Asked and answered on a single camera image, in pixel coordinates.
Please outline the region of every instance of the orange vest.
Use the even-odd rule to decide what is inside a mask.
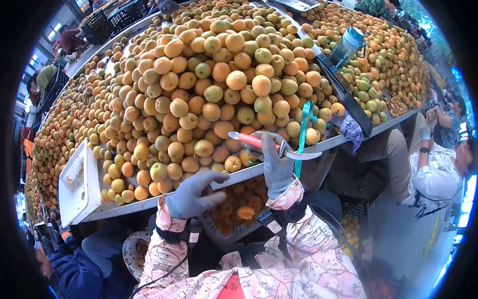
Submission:
[[[32,175],[32,162],[33,162],[33,142],[24,138],[23,139],[23,150],[25,151],[25,155],[27,157],[27,173],[28,175]]]

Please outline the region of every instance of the gray work glove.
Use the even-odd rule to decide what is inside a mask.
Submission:
[[[436,124],[438,123],[438,110],[440,108],[435,106],[426,112],[426,121],[428,122],[428,126],[430,127],[430,131],[433,132],[435,129]]]
[[[179,4],[171,0],[156,0],[159,10],[165,14],[171,14],[179,8]]]
[[[188,219],[222,203],[226,193],[213,193],[210,184],[212,181],[222,184],[227,179],[229,174],[210,169],[187,178],[173,194],[166,196],[169,215],[174,219]]]
[[[280,145],[284,140],[279,134],[256,131],[251,136],[261,139],[262,149],[250,144],[245,144],[245,147],[249,155],[253,155],[264,162],[264,177],[269,189],[267,196],[274,200],[294,182],[294,160],[288,157],[279,157],[275,145]],[[292,150],[288,144],[285,149]]]

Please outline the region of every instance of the cable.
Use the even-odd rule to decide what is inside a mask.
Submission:
[[[153,281],[148,282],[148,283],[145,284],[145,285],[142,285],[142,286],[140,286],[140,287],[137,287],[137,288],[133,291],[133,293],[131,294],[131,296],[130,296],[128,299],[132,299],[132,298],[134,297],[134,295],[136,295],[136,293],[138,293],[141,289],[143,289],[143,288],[145,288],[145,287],[147,287],[147,286],[149,286],[149,285],[152,285],[152,284],[155,283],[156,281],[158,281],[158,280],[160,280],[160,279],[162,279],[162,278],[165,278],[165,277],[167,277],[168,275],[170,275],[171,273],[173,273],[177,268],[179,268],[180,265],[182,265],[182,264],[186,261],[186,259],[189,257],[189,254],[190,254],[190,253],[191,253],[191,250],[189,250],[189,251],[187,252],[186,256],[184,257],[184,259],[183,259],[181,262],[179,262],[179,264],[177,264],[176,266],[174,266],[171,270],[169,270],[168,273],[164,274],[164,275],[161,276],[160,278],[157,278],[157,279],[155,279],[155,280],[153,280]]]

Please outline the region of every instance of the black plastic crate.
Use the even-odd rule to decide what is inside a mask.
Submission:
[[[60,91],[68,83],[69,79],[70,77],[68,77],[60,67],[57,67],[54,80],[50,80],[46,86],[45,94],[42,99],[42,112],[50,109],[53,102],[60,94]]]
[[[112,28],[103,10],[97,11],[83,25],[81,30],[92,44],[104,44],[111,35]]]
[[[116,8],[108,17],[112,28],[111,38],[123,29],[144,18],[148,13],[144,0],[134,0]]]

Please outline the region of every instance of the floral jacket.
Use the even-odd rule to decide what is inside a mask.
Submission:
[[[275,210],[286,210],[304,194],[296,179],[277,199],[266,205]],[[185,220],[176,220],[163,212],[165,196],[160,198],[156,225],[163,230],[180,232]],[[189,277],[185,261],[169,276],[143,288],[134,298],[195,298],[215,299],[229,280],[237,273],[245,298],[365,298],[365,292],[349,257],[339,248],[330,228],[316,217],[307,206],[305,216],[287,226],[287,239],[295,246],[314,255],[302,254],[291,247],[292,262],[284,257],[279,238],[271,238],[264,252],[255,256],[262,269],[243,267],[238,252],[221,259],[222,271],[208,270]],[[168,244],[153,232],[145,257],[140,286],[164,275],[187,254],[186,243]]]

